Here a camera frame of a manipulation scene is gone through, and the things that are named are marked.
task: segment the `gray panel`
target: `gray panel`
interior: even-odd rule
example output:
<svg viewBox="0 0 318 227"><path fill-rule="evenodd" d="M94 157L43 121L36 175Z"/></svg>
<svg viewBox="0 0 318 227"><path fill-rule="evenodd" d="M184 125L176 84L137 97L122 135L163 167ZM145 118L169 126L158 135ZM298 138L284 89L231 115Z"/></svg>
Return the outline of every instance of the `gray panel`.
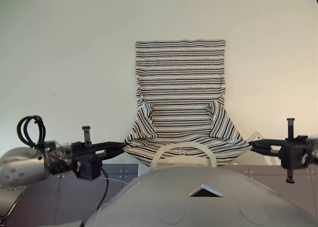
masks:
<svg viewBox="0 0 318 227"><path fill-rule="evenodd" d="M123 181L129 183L136 177L138 177L138 174L124 174Z"/></svg>
<svg viewBox="0 0 318 227"><path fill-rule="evenodd" d="M250 175L287 175L287 170L281 166L266 166L266 165L249 165ZM309 168L294 170L294 174L308 174Z"/></svg>
<svg viewBox="0 0 318 227"><path fill-rule="evenodd" d="M295 184L286 182L286 175L251 175L251 178L281 193L307 211L315 214L312 182L309 175L295 175Z"/></svg>
<svg viewBox="0 0 318 227"><path fill-rule="evenodd" d="M4 220L5 227L36 227L54 224L60 178L48 179L28 187L12 213Z"/></svg>
<svg viewBox="0 0 318 227"><path fill-rule="evenodd" d="M316 205L316 215L318 216L318 174L312 175L312 183Z"/></svg>
<svg viewBox="0 0 318 227"><path fill-rule="evenodd" d="M311 174L318 174L318 165L311 164L309 165L309 169Z"/></svg>
<svg viewBox="0 0 318 227"><path fill-rule="evenodd" d="M138 173L138 164L124 164L124 173Z"/></svg>
<svg viewBox="0 0 318 227"><path fill-rule="evenodd" d="M103 164L103 168L107 173L121 174L124 171L124 164Z"/></svg>
<svg viewBox="0 0 318 227"><path fill-rule="evenodd" d="M227 170L235 171L245 176L248 176L248 166L247 165L224 165L219 168L224 168Z"/></svg>
<svg viewBox="0 0 318 227"><path fill-rule="evenodd" d="M122 174L110 174L109 178L122 180ZM56 210L56 225L78 220L87 220L95 211L105 192L106 180L77 179L74 174L65 174L61 179L59 202ZM122 182L109 180L104 204L122 189Z"/></svg>

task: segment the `white wall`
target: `white wall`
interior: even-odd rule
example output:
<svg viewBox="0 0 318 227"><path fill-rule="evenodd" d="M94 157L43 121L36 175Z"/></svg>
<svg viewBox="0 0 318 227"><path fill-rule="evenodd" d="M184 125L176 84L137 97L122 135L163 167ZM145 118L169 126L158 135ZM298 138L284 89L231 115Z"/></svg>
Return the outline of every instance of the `white wall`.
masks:
<svg viewBox="0 0 318 227"><path fill-rule="evenodd" d="M20 118L47 139L122 141L137 40L226 39L227 110L242 135L318 132L316 0L0 0L0 154Z"/></svg>

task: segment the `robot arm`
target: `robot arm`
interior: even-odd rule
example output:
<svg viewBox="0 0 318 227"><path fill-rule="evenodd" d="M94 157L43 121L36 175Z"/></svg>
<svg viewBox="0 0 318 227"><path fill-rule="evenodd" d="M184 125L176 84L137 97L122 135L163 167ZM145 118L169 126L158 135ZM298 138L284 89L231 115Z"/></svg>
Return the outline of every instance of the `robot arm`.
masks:
<svg viewBox="0 0 318 227"><path fill-rule="evenodd" d="M43 129L42 119L40 123L41 129ZM28 142L25 139L23 142L34 148L15 148L0 158L0 189L25 188L32 183L46 179L50 174L55 175L67 171L73 171L77 178L82 179L93 180L99 177L102 161L123 153L123 147L127 144L106 142L92 145L90 127L85 126L82 129L84 143L76 142L63 146L55 141L34 144L28 134L25 134Z"/></svg>

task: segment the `plastic wrap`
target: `plastic wrap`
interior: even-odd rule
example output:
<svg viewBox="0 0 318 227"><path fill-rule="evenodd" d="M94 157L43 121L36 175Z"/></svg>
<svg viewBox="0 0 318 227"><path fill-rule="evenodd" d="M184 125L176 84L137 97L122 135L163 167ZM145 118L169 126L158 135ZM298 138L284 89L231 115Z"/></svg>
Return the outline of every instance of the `plastic wrap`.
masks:
<svg viewBox="0 0 318 227"><path fill-rule="evenodd" d="M48 144L45 157L51 174L63 173L72 169L72 147L69 144L60 145L57 142Z"/></svg>

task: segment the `black metal rod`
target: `black metal rod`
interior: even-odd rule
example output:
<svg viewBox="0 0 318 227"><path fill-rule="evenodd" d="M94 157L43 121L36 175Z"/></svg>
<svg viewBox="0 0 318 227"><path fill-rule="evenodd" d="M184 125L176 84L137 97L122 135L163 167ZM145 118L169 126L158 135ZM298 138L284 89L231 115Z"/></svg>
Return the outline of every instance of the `black metal rod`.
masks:
<svg viewBox="0 0 318 227"><path fill-rule="evenodd" d="M294 171L292 169L287 170L287 179L286 182L294 184Z"/></svg>
<svg viewBox="0 0 318 227"><path fill-rule="evenodd" d="M288 118L288 141L292 141L294 139L294 118Z"/></svg>

